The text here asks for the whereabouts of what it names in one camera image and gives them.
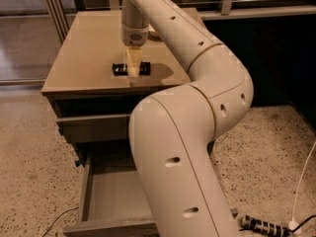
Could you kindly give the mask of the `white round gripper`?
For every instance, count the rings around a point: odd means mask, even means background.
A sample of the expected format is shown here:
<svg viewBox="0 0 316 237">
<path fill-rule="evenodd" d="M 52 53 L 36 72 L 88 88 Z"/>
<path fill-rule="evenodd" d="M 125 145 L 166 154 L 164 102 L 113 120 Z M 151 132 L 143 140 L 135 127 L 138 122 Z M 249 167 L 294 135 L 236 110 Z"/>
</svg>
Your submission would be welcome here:
<svg viewBox="0 0 316 237">
<path fill-rule="evenodd" d="M 145 45 L 149 34 L 149 25 L 145 24 L 140 28 L 128 26 L 121 23 L 120 37 L 126 46 L 127 75 L 131 83 L 137 81 L 140 72 L 142 50 L 139 46 Z"/>
</svg>

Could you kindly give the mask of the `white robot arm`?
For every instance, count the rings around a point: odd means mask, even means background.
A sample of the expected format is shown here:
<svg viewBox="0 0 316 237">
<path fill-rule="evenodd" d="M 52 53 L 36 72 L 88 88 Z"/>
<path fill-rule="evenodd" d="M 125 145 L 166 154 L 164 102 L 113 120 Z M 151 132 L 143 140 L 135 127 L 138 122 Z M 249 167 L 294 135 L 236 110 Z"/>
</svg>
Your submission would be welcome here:
<svg viewBox="0 0 316 237">
<path fill-rule="evenodd" d="M 171 0 L 129 0 L 191 81 L 143 99 L 129 140 L 160 237 L 240 237 L 207 145 L 250 109 L 251 76 L 234 53 Z"/>
</svg>

